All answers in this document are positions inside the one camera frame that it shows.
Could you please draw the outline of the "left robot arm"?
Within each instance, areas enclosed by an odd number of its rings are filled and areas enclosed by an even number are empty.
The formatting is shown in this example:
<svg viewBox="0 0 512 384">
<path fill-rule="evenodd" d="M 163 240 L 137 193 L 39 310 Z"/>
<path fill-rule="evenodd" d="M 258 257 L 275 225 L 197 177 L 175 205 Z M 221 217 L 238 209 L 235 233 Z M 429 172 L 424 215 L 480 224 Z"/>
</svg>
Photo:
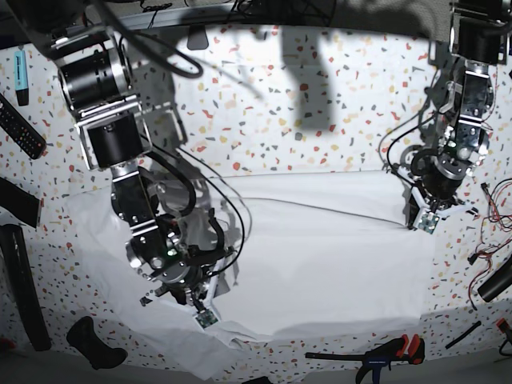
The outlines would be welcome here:
<svg viewBox="0 0 512 384">
<path fill-rule="evenodd" d="M 426 144 L 398 174 L 411 182 L 407 226 L 432 234 L 458 212 L 478 214 L 457 196 L 462 182 L 489 152 L 486 113 L 495 100 L 490 68 L 506 63 L 511 33 L 509 1 L 455 1 L 450 6 L 449 52 L 454 64 Z"/>
</svg>

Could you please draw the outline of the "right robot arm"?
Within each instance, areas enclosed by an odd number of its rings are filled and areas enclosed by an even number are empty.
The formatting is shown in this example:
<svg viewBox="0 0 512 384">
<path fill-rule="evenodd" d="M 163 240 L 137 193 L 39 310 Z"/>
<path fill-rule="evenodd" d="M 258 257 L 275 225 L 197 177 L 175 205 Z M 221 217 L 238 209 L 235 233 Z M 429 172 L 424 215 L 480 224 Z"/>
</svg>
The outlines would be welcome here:
<svg viewBox="0 0 512 384">
<path fill-rule="evenodd" d="M 221 262 L 234 250 L 214 208 L 199 205 L 195 184 L 154 151 L 127 51 L 135 49 L 184 78 L 199 78 L 202 67 L 194 63 L 192 71 L 185 71 L 170 64 L 103 1 L 94 3 L 100 23 L 75 33 L 68 28 L 86 10 L 86 1 L 11 1 L 8 6 L 29 40 L 58 69 L 87 167 L 112 174 L 111 204 L 131 232 L 126 244 L 130 266 L 158 283 L 141 303 L 170 294 L 197 315 L 209 314 Z"/>
</svg>

